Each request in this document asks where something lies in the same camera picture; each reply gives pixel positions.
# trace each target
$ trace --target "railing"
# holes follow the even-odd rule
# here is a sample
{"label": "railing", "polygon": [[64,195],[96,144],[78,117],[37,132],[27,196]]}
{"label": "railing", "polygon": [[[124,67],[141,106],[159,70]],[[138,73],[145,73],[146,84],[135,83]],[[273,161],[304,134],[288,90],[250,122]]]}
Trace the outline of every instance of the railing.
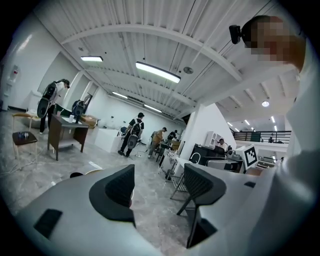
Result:
{"label": "railing", "polygon": [[265,142],[288,144],[291,137],[290,130],[280,131],[234,131],[233,137],[236,141]]}

